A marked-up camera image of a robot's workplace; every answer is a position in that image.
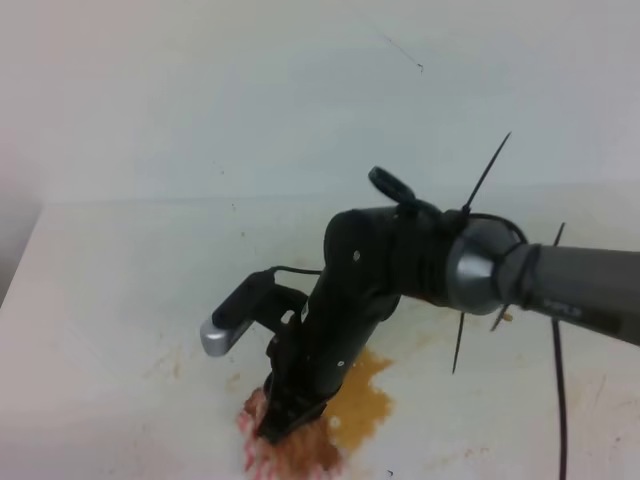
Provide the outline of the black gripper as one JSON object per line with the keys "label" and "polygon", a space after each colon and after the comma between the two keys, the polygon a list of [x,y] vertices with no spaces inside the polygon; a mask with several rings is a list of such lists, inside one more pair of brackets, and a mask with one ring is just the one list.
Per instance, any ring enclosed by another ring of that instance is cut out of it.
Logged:
{"label": "black gripper", "polygon": [[325,266],[310,295],[272,283],[261,302],[275,337],[257,434],[278,443],[318,419],[354,360],[400,296],[390,274],[395,207],[335,215],[324,237]]}

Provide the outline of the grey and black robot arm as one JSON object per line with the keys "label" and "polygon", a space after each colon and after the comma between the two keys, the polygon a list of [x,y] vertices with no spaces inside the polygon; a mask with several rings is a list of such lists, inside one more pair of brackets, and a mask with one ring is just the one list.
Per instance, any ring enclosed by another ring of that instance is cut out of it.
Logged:
{"label": "grey and black robot arm", "polygon": [[532,244],[504,218],[439,210],[382,168],[369,178],[392,205],[331,219],[324,269],[300,314],[268,347],[272,371],[257,429],[268,442],[323,413],[402,297],[464,315],[515,305],[638,343],[637,253]]}

